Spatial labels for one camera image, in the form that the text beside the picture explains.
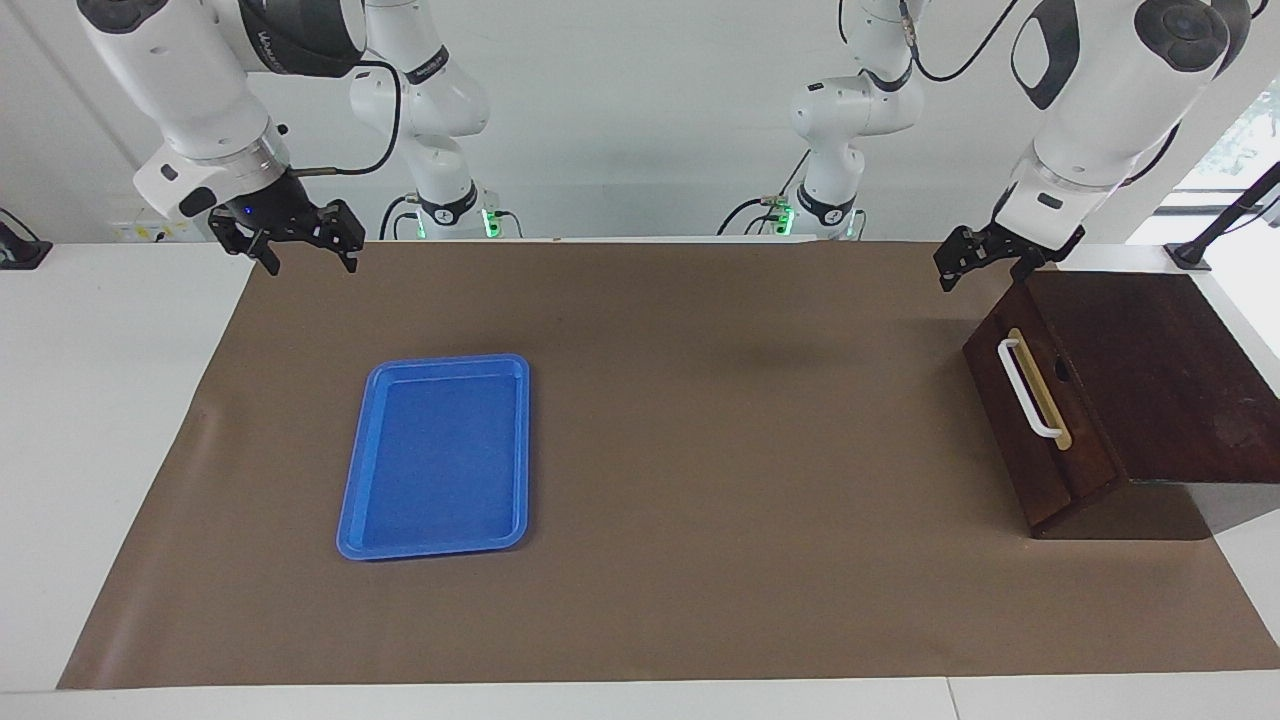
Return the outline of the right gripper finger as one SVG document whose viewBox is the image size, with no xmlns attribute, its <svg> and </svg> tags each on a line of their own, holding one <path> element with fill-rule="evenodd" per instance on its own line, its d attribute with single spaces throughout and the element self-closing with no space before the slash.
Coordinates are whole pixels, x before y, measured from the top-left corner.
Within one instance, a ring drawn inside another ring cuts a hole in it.
<svg viewBox="0 0 1280 720">
<path fill-rule="evenodd" d="M 346 201 L 335 200 L 316 210 L 312 246 L 335 254 L 348 273 L 357 272 L 364 225 Z"/>
<path fill-rule="evenodd" d="M 280 260 L 270 247 L 266 231 L 248 232 L 230 213 L 210 213 L 207 227 L 228 255 L 243 255 L 259 263 L 269 275 L 279 275 Z"/>
</svg>

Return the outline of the wooden drawer with white handle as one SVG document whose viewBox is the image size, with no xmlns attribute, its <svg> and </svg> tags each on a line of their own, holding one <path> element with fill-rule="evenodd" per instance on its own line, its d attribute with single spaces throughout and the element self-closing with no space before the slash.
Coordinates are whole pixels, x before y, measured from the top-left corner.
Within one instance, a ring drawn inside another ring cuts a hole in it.
<svg viewBox="0 0 1280 720">
<path fill-rule="evenodd" d="M 1069 448 L 1038 436 L 1027 420 L 997 355 L 998 343 L 1011 331 L 1020 334 L 1020 352 L 1030 355 L 1059 410 L 1059 421 L 1047 424 L 1066 430 Z M 1117 468 L 1034 300 L 1023 290 L 1010 290 L 977 327 L 963 352 L 1030 534 L 1056 541 L 1117 539 L 1097 502 L 1116 480 Z"/>
</svg>

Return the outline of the dark brown wooden cabinet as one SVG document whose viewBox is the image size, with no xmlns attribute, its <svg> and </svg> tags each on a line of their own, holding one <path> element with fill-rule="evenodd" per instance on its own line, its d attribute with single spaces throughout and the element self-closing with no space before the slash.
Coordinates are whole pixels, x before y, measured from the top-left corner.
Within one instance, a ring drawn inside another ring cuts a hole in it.
<svg viewBox="0 0 1280 720">
<path fill-rule="evenodd" d="M 1199 541 L 1280 510 L 1280 395 L 1190 277 L 1038 272 L 1010 290 L 1034 300 L 1117 468 L 1097 501 L 1116 541 Z M 1033 432 L 1069 448 L 1021 342 L 1011 331 L 998 359 Z"/>
</svg>

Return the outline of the black clamp stand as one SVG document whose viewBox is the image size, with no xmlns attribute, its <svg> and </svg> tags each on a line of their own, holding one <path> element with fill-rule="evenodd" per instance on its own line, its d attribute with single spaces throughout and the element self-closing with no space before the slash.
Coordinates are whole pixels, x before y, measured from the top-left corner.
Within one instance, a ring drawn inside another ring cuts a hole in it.
<svg viewBox="0 0 1280 720">
<path fill-rule="evenodd" d="M 1165 252 L 1175 268 L 1187 272 L 1210 272 L 1204 260 L 1210 246 L 1235 228 L 1235 224 L 1254 210 L 1258 202 L 1280 187 L 1280 161 L 1274 163 L 1249 188 L 1226 206 L 1202 232 L 1185 243 L 1166 243 Z"/>
</svg>

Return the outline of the bright window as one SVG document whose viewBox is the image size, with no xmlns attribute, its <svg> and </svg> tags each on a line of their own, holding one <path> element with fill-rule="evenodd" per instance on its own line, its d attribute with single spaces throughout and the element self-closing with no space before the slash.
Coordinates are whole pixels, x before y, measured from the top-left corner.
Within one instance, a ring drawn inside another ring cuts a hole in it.
<svg viewBox="0 0 1280 720">
<path fill-rule="evenodd" d="M 1165 199 L 1166 206 L 1224 205 L 1280 160 L 1280 76 L 1233 122 Z"/>
</svg>

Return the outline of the blue plastic tray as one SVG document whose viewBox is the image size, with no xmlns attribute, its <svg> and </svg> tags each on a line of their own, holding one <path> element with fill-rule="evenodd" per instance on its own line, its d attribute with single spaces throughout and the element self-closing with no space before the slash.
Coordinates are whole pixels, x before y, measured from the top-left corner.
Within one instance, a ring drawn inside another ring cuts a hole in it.
<svg viewBox="0 0 1280 720">
<path fill-rule="evenodd" d="M 335 529 L 357 562 L 513 548 L 530 519 L 531 379 L 516 354 L 372 369 Z"/>
</svg>

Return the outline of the brown table mat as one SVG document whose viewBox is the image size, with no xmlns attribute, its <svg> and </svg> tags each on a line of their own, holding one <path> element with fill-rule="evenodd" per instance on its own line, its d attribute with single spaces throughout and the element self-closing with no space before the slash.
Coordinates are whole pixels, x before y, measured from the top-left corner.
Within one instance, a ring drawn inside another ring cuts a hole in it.
<svg viewBox="0 0 1280 720">
<path fill-rule="evenodd" d="M 284 246 L 250 274 L 63 689 L 1280 667 L 1210 539 L 1027 534 L 927 243 Z M 356 562 L 364 384 L 532 370 L 511 550 Z"/>
</svg>

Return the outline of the white wall socket box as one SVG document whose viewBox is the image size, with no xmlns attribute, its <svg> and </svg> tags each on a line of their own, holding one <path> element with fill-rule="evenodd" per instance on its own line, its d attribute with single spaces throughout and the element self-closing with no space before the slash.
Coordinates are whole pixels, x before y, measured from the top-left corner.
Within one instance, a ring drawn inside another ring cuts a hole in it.
<svg viewBox="0 0 1280 720">
<path fill-rule="evenodd" d="M 136 196 L 115 196 L 108 202 L 108 225 L 119 242 L 209 243 L 214 237 L 206 218 L 170 220 Z"/>
</svg>

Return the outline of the black desk mount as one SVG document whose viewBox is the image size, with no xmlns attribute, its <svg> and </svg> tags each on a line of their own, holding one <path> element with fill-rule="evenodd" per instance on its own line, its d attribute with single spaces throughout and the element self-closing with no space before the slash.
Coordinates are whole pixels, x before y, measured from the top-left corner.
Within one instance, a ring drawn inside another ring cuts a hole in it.
<svg viewBox="0 0 1280 720">
<path fill-rule="evenodd" d="M 0 270 L 37 269 L 51 250 L 51 242 L 40 238 L 18 215 L 0 206 Z"/>
</svg>

